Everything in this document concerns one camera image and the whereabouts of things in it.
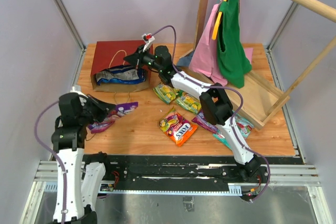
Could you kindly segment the blue chip bag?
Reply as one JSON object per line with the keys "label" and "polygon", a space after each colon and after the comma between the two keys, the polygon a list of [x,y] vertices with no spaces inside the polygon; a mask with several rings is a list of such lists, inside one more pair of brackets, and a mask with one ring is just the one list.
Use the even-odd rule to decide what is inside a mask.
{"label": "blue chip bag", "polygon": [[131,65],[119,65],[104,69],[95,74],[97,85],[101,84],[140,84],[146,80],[146,71]]}

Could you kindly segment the green snack packet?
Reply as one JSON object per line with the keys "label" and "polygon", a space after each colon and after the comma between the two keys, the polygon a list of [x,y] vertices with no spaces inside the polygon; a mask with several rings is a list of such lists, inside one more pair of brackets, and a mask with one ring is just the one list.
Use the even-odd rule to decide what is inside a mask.
{"label": "green snack packet", "polygon": [[201,110],[201,103],[199,100],[186,92],[183,92],[178,98],[176,98],[175,103],[194,114],[198,114]]}

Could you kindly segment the red paper bag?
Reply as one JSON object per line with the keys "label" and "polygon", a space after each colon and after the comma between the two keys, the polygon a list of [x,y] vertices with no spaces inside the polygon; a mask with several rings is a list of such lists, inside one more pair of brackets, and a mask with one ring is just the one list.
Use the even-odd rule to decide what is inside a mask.
{"label": "red paper bag", "polygon": [[137,48],[142,45],[140,40],[125,41],[99,41],[93,56],[91,67],[91,84],[94,91],[98,92],[138,92],[150,87],[151,73],[147,68],[146,80],[140,84],[101,84],[97,85],[94,75],[104,69],[119,65],[130,65],[123,60],[127,55],[135,53]]}

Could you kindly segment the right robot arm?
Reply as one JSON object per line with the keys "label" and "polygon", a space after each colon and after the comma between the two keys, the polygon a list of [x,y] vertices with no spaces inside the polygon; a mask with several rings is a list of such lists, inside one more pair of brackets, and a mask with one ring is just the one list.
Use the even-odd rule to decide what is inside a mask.
{"label": "right robot arm", "polygon": [[153,54],[144,51],[143,48],[143,45],[138,47],[135,53],[125,56],[124,61],[135,68],[147,67],[154,70],[165,85],[199,98],[205,119],[217,127],[234,154],[238,177],[244,182],[255,178],[260,161],[239,131],[233,105],[225,92],[227,88],[221,84],[210,85],[201,82],[179,70],[166,46],[156,47]]}

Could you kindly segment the yellow hanger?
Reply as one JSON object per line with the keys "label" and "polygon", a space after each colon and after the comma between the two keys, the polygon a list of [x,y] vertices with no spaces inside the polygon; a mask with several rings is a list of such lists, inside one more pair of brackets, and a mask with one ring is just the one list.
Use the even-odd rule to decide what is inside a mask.
{"label": "yellow hanger", "polygon": [[228,0],[222,0],[219,5],[218,13],[217,13],[215,23],[214,23],[214,28],[213,28],[213,33],[212,33],[213,41],[215,41],[218,37],[219,26],[224,18],[224,13],[226,12],[227,9],[228,9]]}

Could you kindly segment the orange Fox's candy packet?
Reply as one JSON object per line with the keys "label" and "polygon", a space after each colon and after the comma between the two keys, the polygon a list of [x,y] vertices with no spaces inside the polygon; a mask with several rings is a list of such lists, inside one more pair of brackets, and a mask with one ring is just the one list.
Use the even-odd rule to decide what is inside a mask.
{"label": "orange Fox's candy packet", "polygon": [[179,114],[172,107],[158,122],[160,130],[178,147],[181,147],[196,132],[198,126]]}

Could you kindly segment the green shirt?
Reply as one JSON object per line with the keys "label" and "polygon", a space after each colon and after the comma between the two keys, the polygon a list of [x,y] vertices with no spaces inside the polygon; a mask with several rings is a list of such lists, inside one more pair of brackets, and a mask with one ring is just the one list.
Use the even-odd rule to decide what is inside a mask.
{"label": "green shirt", "polygon": [[217,37],[217,62],[221,75],[233,86],[242,88],[244,75],[252,66],[240,41],[239,11],[239,0],[228,0]]}

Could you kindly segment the purple snack packet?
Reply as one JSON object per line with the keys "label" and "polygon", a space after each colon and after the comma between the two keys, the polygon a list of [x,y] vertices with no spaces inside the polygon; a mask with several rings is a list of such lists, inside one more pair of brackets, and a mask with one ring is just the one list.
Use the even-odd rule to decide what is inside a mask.
{"label": "purple snack packet", "polygon": [[217,127],[207,122],[203,111],[199,111],[199,113],[192,119],[192,122],[196,123],[197,125],[201,126],[202,128],[206,129],[207,131],[212,132],[215,134],[217,132]]}

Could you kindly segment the teal Fox's candy packet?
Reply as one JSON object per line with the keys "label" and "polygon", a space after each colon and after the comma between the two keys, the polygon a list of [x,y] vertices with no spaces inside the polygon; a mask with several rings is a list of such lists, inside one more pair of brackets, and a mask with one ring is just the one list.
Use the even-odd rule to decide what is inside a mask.
{"label": "teal Fox's candy packet", "polygon": [[[246,139],[251,133],[252,129],[255,128],[254,125],[250,121],[240,116],[239,114],[235,115],[235,121],[244,139]],[[231,149],[229,143],[226,141],[223,134],[219,130],[217,130],[216,133],[213,134],[213,137],[215,137],[222,144],[224,144],[226,147]]]}

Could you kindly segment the pink shirt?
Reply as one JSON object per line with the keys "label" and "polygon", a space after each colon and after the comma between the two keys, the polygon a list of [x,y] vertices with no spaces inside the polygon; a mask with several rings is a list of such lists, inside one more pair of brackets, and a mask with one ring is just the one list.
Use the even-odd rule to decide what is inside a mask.
{"label": "pink shirt", "polygon": [[[203,34],[195,49],[189,68],[194,72],[202,73],[211,78],[214,83],[220,83],[223,86],[229,82],[221,75],[217,62],[217,40],[212,40],[212,33],[215,19],[220,4],[213,6],[210,17],[204,28]],[[251,63],[252,49],[244,49],[248,60]]]}

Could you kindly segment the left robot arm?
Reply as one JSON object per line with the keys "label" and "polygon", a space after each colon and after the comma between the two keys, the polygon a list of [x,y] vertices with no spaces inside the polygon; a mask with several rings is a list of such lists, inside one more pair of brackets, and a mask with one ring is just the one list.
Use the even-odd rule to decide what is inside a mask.
{"label": "left robot arm", "polygon": [[106,153],[89,157],[82,165],[87,126],[101,123],[116,107],[79,91],[58,101],[61,126],[51,136],[57,161],[57,201],[53,223],[97,223],[96,201],[102,180],[112,175]]}

